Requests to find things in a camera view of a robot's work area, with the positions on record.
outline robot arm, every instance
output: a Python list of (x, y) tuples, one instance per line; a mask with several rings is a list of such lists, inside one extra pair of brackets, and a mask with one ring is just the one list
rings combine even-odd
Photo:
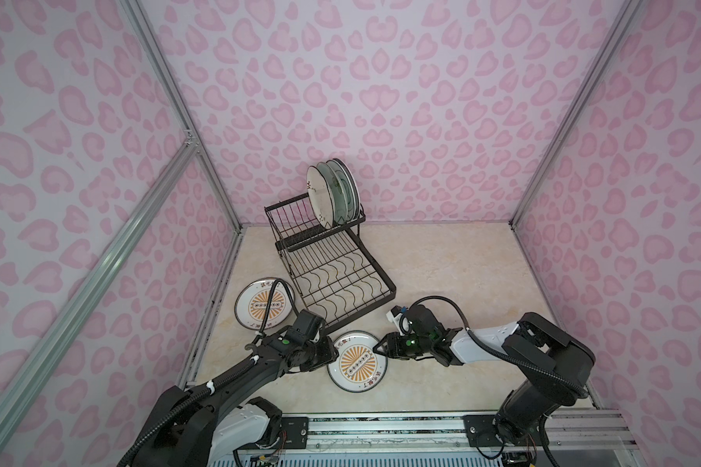
[(248, 344), (247, 350), (251, 356), (205, 384), (166, 390), (119, 465), (205, 467), (211, 454), (222, 456), (249, 442), (271, 445), (282, 415), (277, 407), (257, 397), (232, 411), (290, 369), (312, 371), (338, 355), (324, 334), (324, 319), (306, 310), (292, 326), (264, 337), (260, 345)]
[[(449, 299), (427, 297), (419, 302), (428, 298), (448, 301), (464, 320)], [(501, 327), (448, 329), (419, 302), (409, 309), (396, 306), (387, 314), (398, 331), (385, 335), (374, 352), (398, 360), (420, 360), (429, 353), (444, 366), (497, 359), (519, 366), (527, 380), (509, 394), (493, 420), (493, 430), (502, 442), (524, 443), (545, 416), (587, 397), (582, 387), (594, 354), (539, 314), (525, 313), (519, 321)]]

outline black cable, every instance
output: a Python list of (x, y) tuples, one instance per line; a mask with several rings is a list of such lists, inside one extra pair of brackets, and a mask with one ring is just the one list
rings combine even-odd
[[(214, 378), (213, 379), (213, 387), (214, 390), (217, 391), (220, 388), (223, 388), (225, 385), (235, 381), (236, 379), (240, 378), (243, 376), (249, 369), (252, 368), (252, 366), (255, 365), (254, 360), (250, 360), (250, 364), (243, 367), (240, 370), (237, 370), (235, 373), (230, 374), (229, 376), (226, 376), (223, 379), (218, 379)], [(132, 459), (135, 458), (137, 453), (140, 451), (140, 448), (143, 447), (143, 445), (148, 441), (148, 439), (157, 434), (158, 431), (171, 423), (173, 420), (175, 420), (178, 416), (180, 416), (186, 409), (190, 408), (192, 404), (195, 404), (196, 402), (200, 402), (202, 399), (205, 399), (209, 395), (211, 395), (212, 391), (209, 388), (204, 388), (202, 391), (196, 393), (196, 394), (190, 394), (190, 397), (187, 399), (184, 399), (182, 402), (180, 402), (177, 406), (175, 406), (173, 409), (169, 410), (167, 415), (163, 416), (162, 419), (159, 420), (159, 423), (154, 425), (153, 427), (150, 428), (145, 434), (139, 435), (137, 439), (135, 440), (135, 443), (132, 444), (130, 449), (127, 450), (124, 456), (120, 459), (120, 462), (117, 462), (117, 467), (126, 467), (132, 462)]]
[(545, 457), (548, 458), (553, 467), (561, 467), (555, 460), (555, 457), (553, 457), (553, 453), (551, 453), (550, 449), (548, 448), (550, 441), (548, 440), (548, 434), (545, 432), (545, 421), (547, 419), (547, 416), (542, 416), (540, 419), (540, 424), (537, 425), (537, 432), (540, 435), (540, 444), (542, 444), (542, 452), (545, 453)]
[(548, 370), (543, 370), (537, 365), (534, 365), (530, 362), (527, 362), (525, 360), (519, 360), (515, 359), (511, 355), (507, 355), (506, 353), (501, 353), (498, 350), (494, 350), (488, 345), (484, 344), (483, 341), (477, 338), (476, 334), (470, 329), (470, 324), (467, 321), (467, 318), (465, 318), (465, 314), (462, 313), (462, 310), (456, 304), (452, 299), (449, 299), (447, 297), (442, 297), (441, 295), (429, 295), (428, 297), (423, 297), (421, 299), (416, 300), (414, 304), (412, 304), (410, 307), (412, 308), (415, 305), (420, 304), (421, 302), (424, 302), (426, 300), (442, 300), (445, 301), (446, 303), (454, 306), (454, 309), (457, 310), (457, 314), (460, 316), (460, 319), (462, 320), (462, 324), (464, 324), (465, 329), (467, 330), (467, 334), (470, 336), (470, 339), (474, 341), (479, 348), (487, 352), (489, 355), (493, 355), (496, 358), (499, 358), (501, 360), (504, 360), (505, 362), (509, 362), (512, 365), (516, 365), (520, 368), (527, 369), (530, 371), (534, 371), (535, 373), (542, 374), (543, 376), (546, 376), (550, 379), (553, 379), (554, 381), (558, 381), (562, 385), (568, 387), (572, 391), (574, 391), (580, 399), (585, 399), (586, 397), (589, 396), (589, 393), (587, 392), (586, 389), (582, 388), (580, 385), (573, 383), (569, 381), (568, 379), (562, 377), (560, 374), (556, 374), (553, 371), (548, 371)]
[(236, 467), (244, 467), (241, 463), (241, 459), (239, 459), (239, 450), (234, 449), (234, 462), (236, 462)]
[(270, 293), (268, 293), (268, 302), (264, 307), (264, 316), (262, 317), (262, 324), (259, 327), (259, 334), (264, 336), (264, 327), (268, 324), (268, 316), (270, 316), (270, 306), (273, 303), (273, 295), (275, 294), (275, 289), (278, 284), (282, 285), (285, 289), (285, 294), (289, 297), (289, 302), (291, 303), (291, 309), (298, 317), (299, 313), (296, 311), (296, 303), (294, 302), (294, 296), (291, 294), (291, 286), (283, 279), (275, 279), (273, 281), (272, 287), (270, 287)]
[(495, 459), (498, 459), (498, 458), (501, 456), (501, 454), (504, 452), (504, 446), (506, 445), (506, 443), (503, 442), (503, 441), (501, 442), (501, 449), (498, 450), (498, 453), (496, 453), (495, 456), (487, 456), (487, 455), (483, 454), (483, 451), (481, 451), (480, 446), (477, 445), (477, 439), (480, 438), (481, 435), (484, 434), (484, 433), (488, 433), (488, 432), (486, 432), (486, 431), (481, 431), (480, 433), (476, 434), (476, 449), (477, 449), (477, 452), (480, 453), (483, 457), (485, 457), (485, 458), (488, 459), (488, 460), (495, 460)]

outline white plate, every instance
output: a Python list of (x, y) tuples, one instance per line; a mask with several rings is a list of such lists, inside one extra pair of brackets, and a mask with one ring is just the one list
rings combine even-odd
[[(266, 277), (247, 285), (234, 305), (236, 321), (250, 330), (258, 330), (264, 318), (264, 309), (268, 305), (268, 295), (273, 286), (274, 277)], [(285, 293), (285, 287), (278, 284), (273, 293), (273, 301), (270, 304), (270, 317), (265, 329), (270, 329), (281, 324), (291, 313), (291, 302)]]
[(333, 215), (335, 214), (333, 196), (329, 192), (327, 181), (313, 165), (309, 166), (306, 172), (306, 190), (319, 224), (325, 229), (329, 229), (333, 226)]
[(335, 341), (337, 360), (327, 365), (333, 382), (349, 392), (374, 388), (384, 377), (387, 358), (374, 353), (379, 339), (364, 331), (351, 331)]

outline white arm segment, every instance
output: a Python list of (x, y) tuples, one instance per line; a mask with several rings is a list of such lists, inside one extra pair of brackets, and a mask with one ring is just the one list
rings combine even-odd
[(234, 449), (262, 438), (270, 417), (264, 410), (252, 404), (236, 409), (218, 424), (213, 433), (210, 462), (231, 455)]
[[(488, 327), (482, 330), (472, 331), (488, 347), (491, 347), (493, 350), (498, 350), (501, 353), (505, 353), (504, 349), (501, 347), (504, 343), (504, 339), (516, 331), (517, 327), (518, 325), (516, 324), (516, 321), (514, 321), (513, 323), (505, 324), (504, 326)], [(454, 339), (451, 340), (450, 349), (454, 356), (456, 356), (462, 363), (473, 363), (480, 360), (498, 360), (497, 357), (479, 348), (477, 344), (470, 339), (470, 336), (467, 334), (466, 330), (459, 331)]]

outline plate rim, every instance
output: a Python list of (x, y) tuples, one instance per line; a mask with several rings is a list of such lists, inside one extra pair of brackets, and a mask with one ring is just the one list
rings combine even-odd
[[(338, 338), (335, 339), (335, 341), (333, 341), (333, 347), (335, 347), (335, 342), (336, 342), (336, 341), (342, 339), (342, 337), (343, 337), (344, 335), (351, 334), (351, 333), (353, 333), (353, 332), (360, 332), (360, 333), (362, 333), (362, 334), (366, 334), (366, 335), (368, 335), (368, 336), (371, 336), (372, 338), (374, 338), (374, 340), (377, 341), (377, 343), (379, 343), (379, 338), (377, 338), (374, 334), (370, 333), (369, 331), (352, 330), (352, 331), (343, 332), (341, 335), (339, 335)], [(379, 355), (378, 353), (375, 353), (374, 355), (376, 355), (377, 357), (382, 357), (382, 355)], [(382, 379), (384, 379), (384, 375), (387, 374), (387, 364), (386, 364), (387, 361), (388, 361), (388, 358), (384, 356), (385, 365), (384, 365), (384, 371), (382, 371), (382, 376), (379, 377), (379, 381), (380, 381), (380, 382), (381, 382)], [(366, 389), (363, 389), (362, 391), (351, 391), (350, 389), (346, 389), (346, 388), (344, 388), (343, 386), (340, 386), (340, 385), (338, 384), (338, 382), (335, 380), (335, 378), (333, 378), (333, 374), (332, 374), (332, 373), (330, 372), (330, 370), (329, 370), (329, 366), (330, 366), (331, 364), (335, 363), (335, 362), (330, 362), (329, 364), (327, 364), (327, 376), (329, 376), (329, 379), (330, 379), (333, 383), (335, 383), (335, 386), (339, 387), (339, 388), (342, 389), (343, 391), (351, 392), (351, 393), (353, 393), (353, 394), (359, 394), (359, 393), (361, 393), (361, 392), (371, 391), (373, 388), (376, 388), (376, 387), (377, 387), (378, 383), (375, 384), (374, 386), (367, 387)]]
[(317, 173), (319, 174), (319, 176), (322, 178), (322, 180), (323, 180), (323, 182), (324, 182), (324, 184), (325, 184), (325, 187), (327, 188), (327, 194), (328, 194), (328, 196), (329, 196), (329, 203), (330, 203), (330, 205), (331, 205), (332, 208), (333, 208), (333, 219), (332, 219), (332, 222), (329, 222), (329, 226), (325, 226), (325, 225), (319, 220), (319, 218), (317, 218), (317, 209), (315, 208), (315, 206), (314, 206), (315, 203), (313, 202), (313, 201), (316, 199), (316, 197), (317, 197), (317, 189), (316, 189), (316, 188), (311, 188), (311, 189), (310, 189), (310, 188), (307, 187), (308, 201), (309, 201), (309, 204), (312, 205), (312, 211), (314, 212), (314, 217), (317, 219), (317, 222), (319, 223), (319, 225), (321, 225), (324, 229), (331, 229), (331, 228), (333, 227), (333, 223), (335, 222), (335, 200), (333, 199), (333, 194), (332, 194), (332, 192), (329, 190), (329, 186), (327, 185), (327, 180), (324, 178), (324, 175), (322, 175), (322, 173), (319, 171), (319, 169), (318, 169), (317, 166), (315, 166), (315, 165), (310, 165), (310, 166), (308, 166), (308, 169), (306, 169), (307, 184), (308, 184), (308, 172), (309, 172), (311, 169), (314, 169), (314, 170), (317, 171)]
[(340, 165), (340, 167), (342, 167), (343, 170), (345, 170), (345, 172), (348, 175), (348, 180), (350, 181), (351, 189), (353, 190), (354, 197), (356, 198), (356, 212), (354, 213), (355, 214), (354, 219), (355, 219), (361, 215), (361, 199), (360, 199), (359, 194), (358, 194), (358, 185), (356, 184), (356, 179), (353, 177), (353, 173), (350, 173), (351, 170), (348, 168), (348, 166), (345, 165), (345, 163), (340, 158), (333, 158), (333, 159), (338, 162), (338, 165)]
[[(281, 279), (281, 278), (280, 278), (280, 277), (263, 277), (263, 278), (261, 278), (261, 279), (253, 280), (251, 283), (249, 283), (249, 285), (247, 285), (246, 287), (244, 287), (244, 288), (241, 290), (241, 292), (239, 292), (239, 294), (238, 294), (237, 297), (236, 297), (236, 301), (234, 302), (234, 317), (236, 318), (236, 322), (238, 322), (239, 324), (241, 324), (241, 327), (243, 327), (244, 329), (248, 329), (248, 330), (250, 330), (250, 331), (255, 331), (255, 329), (252, 329), (251, 327), (249, 327), (249, 326), (247, 326), (246, 324), (242, 323), (241, 320), (239, 319), (239, 313), (237, 313), (236, 307), (237, 307), (237, 305), (239, 304), (239, 299), (241, 298), (241, 296), (244, 294), (244, 292), (247, 291), (247, 289), (248, 289), (249, 287), (252, 287), (252, 285), (255, 285), (256, 283), (258, 283), (258, 282), (260, 282), (260, 281), (263, 281), (263, 280), (273, 280), (273, 281), (274, 281), (274, 280), (276, 280), (276, 279)], [(290, 297), (295, 297), (294, 292), (293, 292), (292, 290), (289, 290), (289, 291), (287, 291), (287, 292), (289, 293), (289, 296), (290, 296)], [(289, 299), (288, 303), (286, 304), (286, 307), (287, 307), (287, 309), (288, 309), (288, 312), (285, 313), (285, 317), (284, 317), (282, 320), (280, 320), (280, 321), (278, 321), (277, 323), (275, 323), (275, 324), (274, 324), (273, 326), (271, 326), (271, 327), (265, 326), (265, 329), (266, 329), (266, 330), (267, 330), (267, 329), (274, 328), (274, 327), (278, 327), (282, 322), (284, 322), (285, 320), (289, 319), (289, 316), (291, 316), (291, 311), (293, 310), (293, 306), (291, 305), (291, 300), (290, 300), (290, 299)]]
[(357, 205), (358, 205), (358, 202), (356, 201), (356, 194), (355, 194), (355, 192), (354, 192), (354, 187), (351, 186), (353, 182), (351, 182), (351, 180), (348, 178), (347, 172), (345, 171), (345, 169), (343, 168), (343, 166), (340, 165), (340, 164), (338, 163), (338, 161), (337, 161), (335, 158), (332, 158), (332, 159), (330, 159), (329, 161), (327, 161), (327, 166), (328, 166), (329, 168), (333, 169), (333, 172), (335, 172), (335, 173), (338, 175), (338, 177), (339, 177), (339, 176), (342, 176), (343, 178), (345, 178), (345, 183), (346, 183), (346, 184), (348, 185), (348, 187), (350, 188), (350, 191), (351, 191), (351, 192), (350, 192), (350, 193), (346, 193), (346, 192), (345, 192), (345, 189), (344, 189), (344, 187), (343, 187), (343, 183), (342, 183), (343, 180), (339, 180), (339, 182), (341, 182), (341, 183), (340, 183), (340, 190), (343, 192), (343, 197), (345, 198), (345, 204), (346, 204), (350, 209), (352, 209), (352, 212), (346, 212), (346, 214), (349, 215), (349, 218), (348, 218), (345, 222), (348, 223), (348, 222), (350, 222), (351, 220), (354, 220), (354, 219), (356, 218), (356, 216), (355, 216), (354, 214), (356, 213), (356, 210), (357, 210), (356, 208), (357, 208)]
[[(333, 188), (334, 187), (330, 186), (330, 185), (333, 185), (332, 180), (327, 180), (327, 177), (325, 176), (324, 173), (322, 173), (322, 170), (320, 170), (320, 168), (319, 168), (321, 165), (325, 165), (327, 167), (327, 170), (329, 171), (329, 175), (338, 184), (338, 189), (340, 190), (340, 197), (342, 198), (342, 202), (340, 203), (341, 204), (340, 206), (338, 206), (335, 203), (336, 200), (335, 200), (335, 196), (333, 195)], [(338, 180), (337, 175), (335, 175), (335, 170), (333, 170), (333, 168), (330, 167), (327, 162), (318, 162), (316, 166), (317, 166), (317, 171), (319, 171), (320, 175), (322, 175), (322, 178), (324, 178), (324, 181), (327, 183), (327, 191), (329, 192), (329, 198), (333, 202), (333, 225), (334, 226), (341, 226), (343, 224), (346, 224), (347, 221), (345, 220), (345, 218), (347, 216), (347, 202), (345, 200), (345, 194), (343, 193), (342, 187), (340, 186), (340, 181)], [(345, 210), (345, 216), (340, 215), (340, 213), (341, 213), (340, 209)], [(342, 223), (337, 221), (336, 215), (337, 215), (337, 219), (340, 219), (343, 221)]]

